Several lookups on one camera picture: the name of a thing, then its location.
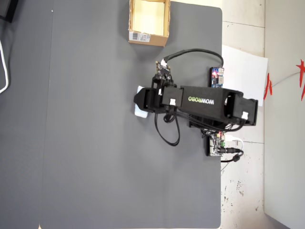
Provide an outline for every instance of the connector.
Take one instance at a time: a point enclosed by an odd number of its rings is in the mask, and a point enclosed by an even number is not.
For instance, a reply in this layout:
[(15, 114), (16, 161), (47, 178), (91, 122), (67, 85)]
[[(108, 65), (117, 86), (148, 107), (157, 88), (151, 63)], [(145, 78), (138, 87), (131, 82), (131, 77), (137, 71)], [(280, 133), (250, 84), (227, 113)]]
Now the connector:
[(241, 153), (243, 151), (241, 149), (236, 149), (236, 148), (218, 148), (217, 152), (221, 154), (235, 154), (235, 153)]

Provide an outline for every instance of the gray desk mat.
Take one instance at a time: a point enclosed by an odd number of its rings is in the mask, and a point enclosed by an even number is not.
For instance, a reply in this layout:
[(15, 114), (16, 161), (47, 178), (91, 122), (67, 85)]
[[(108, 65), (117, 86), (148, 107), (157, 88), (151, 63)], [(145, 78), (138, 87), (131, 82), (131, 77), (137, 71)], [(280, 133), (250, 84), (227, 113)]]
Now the gray desk mat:
[[(172, 2), (165, 48), (129, 44), (128, 19), (128, 0), (54, 3), (41, 227), (216, 228), (220, 159), (182, 120), (180, 144), (167, 145), (153, 115), (133, 114), (133, 96), (168, 54), (221, 53), (221, 10)], [(169, 64), (177, 84), (206, 86), (219, 60), (193, 53)], [(174, 124), (159, 127), (176, 140)]]
[(0, 94), (1, 229), (37, 229), (41, 217), (52, 7), (50, 0), (20, 0), (13, 23), (0, 20), (11, 81)]

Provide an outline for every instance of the cardboard box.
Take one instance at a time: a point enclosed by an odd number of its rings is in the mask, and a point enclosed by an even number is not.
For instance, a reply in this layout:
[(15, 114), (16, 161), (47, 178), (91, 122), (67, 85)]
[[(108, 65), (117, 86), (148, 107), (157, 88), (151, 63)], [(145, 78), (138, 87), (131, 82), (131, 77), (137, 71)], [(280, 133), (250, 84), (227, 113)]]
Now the cardboard box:
[(129, 43), (165, 46), (169, 37), (170, 0), (130, 0)]

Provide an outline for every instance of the black cable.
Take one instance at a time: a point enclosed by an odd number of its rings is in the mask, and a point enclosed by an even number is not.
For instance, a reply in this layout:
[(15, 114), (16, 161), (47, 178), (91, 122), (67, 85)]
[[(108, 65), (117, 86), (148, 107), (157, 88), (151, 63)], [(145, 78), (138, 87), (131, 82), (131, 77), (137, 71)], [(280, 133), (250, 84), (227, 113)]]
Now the black cable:
[(233, 159), (231, 159), (231, 160), (227, 160), (227, 161), (221, 161), (221, 163), (230, 163), (230, 162), (232, 162), (233, 161)]
[(241, 149), (235, 149), (235, 150), (238, 150), (238, 154), (234, 155), (231, 160), (221, 161), (221, 162), (222, 163), (229, 163), (229, 162), (232, 162), (232, 161), (234, 161), (234, 162), (239, 161), (239, 159), (244, 155), (244, 152)]
[(177, 116), (174, 115), (174, 119), (176, 120), (176, 124), (177, 124), (177, 130), (178, 130), (178, 139), (176, 142), (171, 143), (169, 141), (167, 141), (160, 133), (159, 128), (158, 128), (158, 114), (154, 114), (154, 126), (156, 127), (156, 130), (158, 132), (158, 134), (160, 135), (160, 137), (163, 139), (163, 141), (165, 141), (167, 144), (169, 144), (170, 146), (177, 146), (180, 142), (180, 128), (179, 128), (179, 123), (178, 123), (178, 119)]
[(205, 53), (209, 53), (209, 54), (212, 54), (212, 55), (214, 55), (214, 56), (217, 56), (217, 57), (219, 57), (220, 60), (221, 60), (221, 67), (224, 66), (224, 59), (223, 59), (223, 57), (222, 57), (221, 55), (219, 55), (218, 53), (213, 52), (213, 51), (211, 51), (211, 50), (207, 50), (207, 49), (187, 49), (187, 50), (181, 50), (180, 52), (176, 52), (176, 53), (174, 53), (174, 54), (171, 54), (171, 55), (169, 55), (169, 56), (166, 56), (166, 57), (164, 57), (163, 59), (164, 59), (164, 61), (167, 63), (169, 60), (171, 60), (171, 59), (173, 59), (173, 58), (175, 58), (175, 57), (177, 57), (177, 56), (181, 56), (181, 55), (183, 55), (183, 54), (189, 53), (189, 52), (205, 52)]
[(199, 125), (201, 128), (211, 129), (211, 130), (214, 130), (214, 131), (234, 132), (234, 131), (240, 130), (245, 124), (245, 120), (243, 120), (242, 123), (239, 125), (239, 127), (235, 128), (235, 129), (222, 129), (222, 128), (218, 128), (218, 127), (203, 123), (203, 122), (201, 122), (201, 121), (199, 121), (195, 118), (190, 117), (188, 114), (184, 114), (184, 113), (181, 113), (181, 112), (176, 112), (176, 115), (178, 117), (186, 119), (187, 121), (191, 121), (191, 122)]

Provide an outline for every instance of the white cable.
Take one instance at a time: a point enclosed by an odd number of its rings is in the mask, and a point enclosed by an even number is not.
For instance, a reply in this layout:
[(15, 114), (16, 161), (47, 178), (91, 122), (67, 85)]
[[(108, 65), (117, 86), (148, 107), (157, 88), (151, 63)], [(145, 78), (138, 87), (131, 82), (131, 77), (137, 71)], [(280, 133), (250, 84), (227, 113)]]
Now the white cable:
[(4, 54), (3, 54), (3, 48), (2, 48), (1, 41), (0, 41), (0, 52), (1, 52), (1, 59), (2, 59), (2, 64), (3, 64), (3, 68), (4, 68), (4, 74), (5, 74), (5, 86), (0, 90), (0, 94), (1, 94), (9, 86), (8, 70), (7, 70), (6, 65), (5, 65), (5, 60), (4, 60)]
[(232, 136), (232, 135), (224, 135), (224, 140), (225, 140), (225, 141), (228, 141), (228, 142), (239, 141), (239, 142), (242, 143), (242, 148), (241, 148), (241, 150), (244, 149), (244, 142), (243, 142), (242, 139), (240, 139), (240, 138), (238, 138), (238, 137), (234, 137), (234, 136)]

